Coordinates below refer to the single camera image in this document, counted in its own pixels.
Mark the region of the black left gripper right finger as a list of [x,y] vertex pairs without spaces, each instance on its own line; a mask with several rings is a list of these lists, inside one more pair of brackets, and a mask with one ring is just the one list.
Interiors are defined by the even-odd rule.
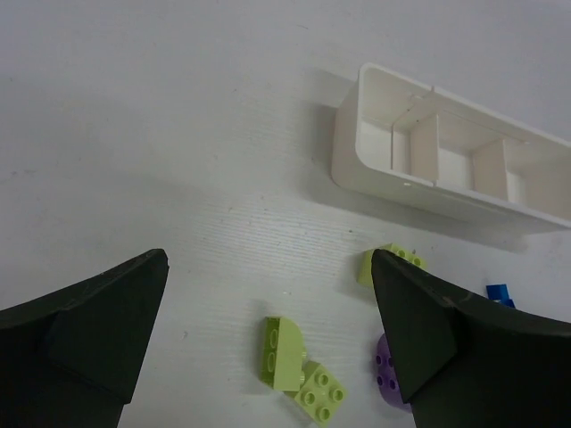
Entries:
[[401,398],[419,427],[567,427],[570,326],[377,249],[371,275]]

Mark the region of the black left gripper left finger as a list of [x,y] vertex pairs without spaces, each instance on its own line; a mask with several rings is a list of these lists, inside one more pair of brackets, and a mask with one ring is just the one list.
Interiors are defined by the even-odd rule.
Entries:
[[152,249],[1,312],[3,427],[116,427],[169,273]]

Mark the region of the purple rounded lego brick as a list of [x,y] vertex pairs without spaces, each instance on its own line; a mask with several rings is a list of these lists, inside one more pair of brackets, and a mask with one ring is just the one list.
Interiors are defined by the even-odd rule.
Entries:
[[410,404],[402,400],[393,358],[384,333],[377,341],[373,363],[377,388],[383,400],[391,407],[411,413]]

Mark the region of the green square lego brick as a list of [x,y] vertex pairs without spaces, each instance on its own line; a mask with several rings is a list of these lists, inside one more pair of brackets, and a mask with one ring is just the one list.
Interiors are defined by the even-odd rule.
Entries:
[[298,391],[287,391],[301,410],[319,427],[328,427],[348,397],[344,386],[319,362],[309,360],[302,369],[304,382]]

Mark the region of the green curved lego brick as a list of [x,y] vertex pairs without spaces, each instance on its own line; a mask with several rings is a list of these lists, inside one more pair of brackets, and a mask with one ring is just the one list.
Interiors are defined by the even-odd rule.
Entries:
[[302,332],[287,317],[265,317],[260,379],[272,390],[297,392],[305,381],[307,358]]

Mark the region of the blue small lego brick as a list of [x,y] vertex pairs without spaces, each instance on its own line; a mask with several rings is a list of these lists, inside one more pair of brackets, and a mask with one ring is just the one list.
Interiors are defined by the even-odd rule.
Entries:
[[515,308],[514,301],[509,296],[509,289],[506,284],[488,284],[485,286],[487,298],[508,308]]

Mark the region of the white divided sorting tray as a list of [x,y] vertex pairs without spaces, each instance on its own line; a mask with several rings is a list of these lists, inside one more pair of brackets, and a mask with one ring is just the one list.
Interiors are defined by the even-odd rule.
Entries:
[[367,63],[335,116],[344,189],[519,235],[570,226],[570,144]]

